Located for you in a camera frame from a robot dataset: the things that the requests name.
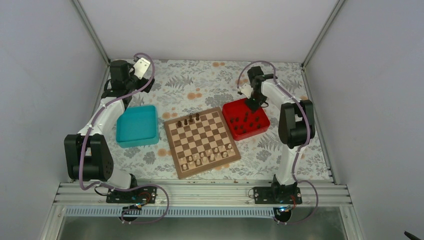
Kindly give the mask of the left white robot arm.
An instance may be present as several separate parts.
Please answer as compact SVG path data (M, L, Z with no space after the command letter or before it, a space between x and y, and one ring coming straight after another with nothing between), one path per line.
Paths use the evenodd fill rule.
M105 187L119 191L119 196L131 203L139 197L140 190L131 184L132 174L114 168L106 136L128 108L132 96L150 91L155 81L155 64L147 54L137 53L133 63L111 61L109 74L99 106L89 122L64 139L67 173L84 191L94 186Z

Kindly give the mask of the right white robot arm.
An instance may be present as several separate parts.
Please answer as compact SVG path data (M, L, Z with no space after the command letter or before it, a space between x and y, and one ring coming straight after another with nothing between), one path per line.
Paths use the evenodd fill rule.
M264 74L260 66L251 67L247 75L250 84L239 89L247 97L245 104L252 112L256 112L264 103L280 108L277 130L284 145L284 159L278 172L274 174L270 187L256 192L256 202L289 204L300 201L295 168L306 145L315 136L313 103L293 96L277 81L274 73Z

